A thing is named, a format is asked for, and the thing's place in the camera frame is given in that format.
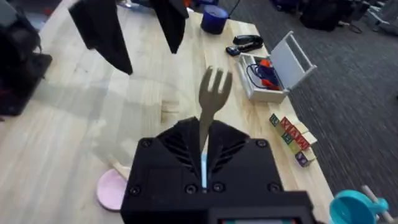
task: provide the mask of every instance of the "white box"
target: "white box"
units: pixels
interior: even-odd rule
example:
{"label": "white box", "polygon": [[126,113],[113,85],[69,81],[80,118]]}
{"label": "white box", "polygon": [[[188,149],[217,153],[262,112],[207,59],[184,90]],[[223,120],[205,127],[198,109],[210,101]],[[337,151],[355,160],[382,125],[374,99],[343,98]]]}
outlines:
{"label": "white box", "polygon": [[[239,60],[236,65],[238,67],[242,86],[249,100],[281,103],[289,94],[289,91],[307,78],[313,69],[317,67],[309,61],[308,57],[298,45],[292,34],[293,32],[290,31],[272,50],[271,54],[266,57],[244,53],[239,55]],[[302,54],[302,57],[307,61],[308,69],[306,71],[304,71],[295,54],[286,42],[288,37],[292,39],[292,42],[296,45],[299,53]],[[258,61],[260,59],[268,59],[271,62],[271,65],[277,73],[281,90],[268,90],[257,87],[262,86],[261,79],[255,76],[252,70],[247,69],[247,67],[251,64],[255,64],[256,60]]]}

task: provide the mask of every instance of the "orange object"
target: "orange object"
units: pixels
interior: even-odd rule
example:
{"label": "orange object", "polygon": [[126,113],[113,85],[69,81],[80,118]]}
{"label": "orange object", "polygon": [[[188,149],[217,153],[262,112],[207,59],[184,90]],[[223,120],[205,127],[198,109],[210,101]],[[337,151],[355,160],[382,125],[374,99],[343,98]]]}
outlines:
{"label": "orange object", "polygon": [[188,7],[192,3],[192,0],[183,0],[183,1],[184,1],[184,6],[185,7]]}
{"label": "orange object", "polygon": [[260,65],[263,65],[263,66],[265,66],[265,67],[270,67],[270,66],[271,66],[271,63],[270,63],[267,59],[262,59],[262,60],[260,61]]}
{"label": "orange object", "polygon": [[271,90],[279,90],[279,87],[272,84],[272,82],[270,82],[269,80],[263,79],[261,80],[261,84],[270,88]]}
{"label": "orange object", "polygon": [[49,8],[49,7],[44,8],[44,14],[46,16],[51,16],[52,13],[53,13],[53,10],[51,8]]}

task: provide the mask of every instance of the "teal toy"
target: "teal toy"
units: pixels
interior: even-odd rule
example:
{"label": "teal toy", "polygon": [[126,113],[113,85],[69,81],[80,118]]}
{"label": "teal toy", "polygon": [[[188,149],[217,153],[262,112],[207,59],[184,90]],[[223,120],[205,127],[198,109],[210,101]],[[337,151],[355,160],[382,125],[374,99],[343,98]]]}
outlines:
{"label": "teal toy", "polygon": [[331,224],[375,224],[376,215],[388,210],[384,198],[373,202],[368,196],[355,190],[344,190],[330,204]]}

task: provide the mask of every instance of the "gold fork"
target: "gold fork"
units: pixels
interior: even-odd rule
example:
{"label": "gold fork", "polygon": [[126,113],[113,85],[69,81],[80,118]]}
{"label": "gold fork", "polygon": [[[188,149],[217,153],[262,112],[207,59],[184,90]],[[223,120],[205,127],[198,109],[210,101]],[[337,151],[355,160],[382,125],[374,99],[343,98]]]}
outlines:
{"label": "gold fork", "polygon": [[225,105],[225,102],[228,99],[232,87],[232,73],[228,71],[221,92],[218,91],[221,83],[221,78],[224,74],[224,71],[218,68],[214,84],[209,91],[208,86],[212,73],[213,68],[208,67],[205,75],[201,80],[199,90],[199,104],[201,106],[201,114],[199,120],[199,147],[201,152],[203,151],[203,147],[205,146],[209,127],[214,119],[214,114]]}

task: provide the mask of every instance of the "blue container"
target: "blue container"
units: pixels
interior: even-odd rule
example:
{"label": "blue container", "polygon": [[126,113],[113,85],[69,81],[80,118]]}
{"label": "blue container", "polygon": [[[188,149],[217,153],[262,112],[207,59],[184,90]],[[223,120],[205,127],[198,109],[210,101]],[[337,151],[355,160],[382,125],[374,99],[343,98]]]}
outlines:
{"label": "blue container", "polygon": [[228,13],[224,9],[218,6],[205,6],[200,27],[208,33],[221,34],[227,19]]}
{"label": "blue container", "polygon": [[355,190],[338,193],[330,204],[330,224],[376,224],[376,214],[386,211],[383,198],[372,202],[368,196]]}

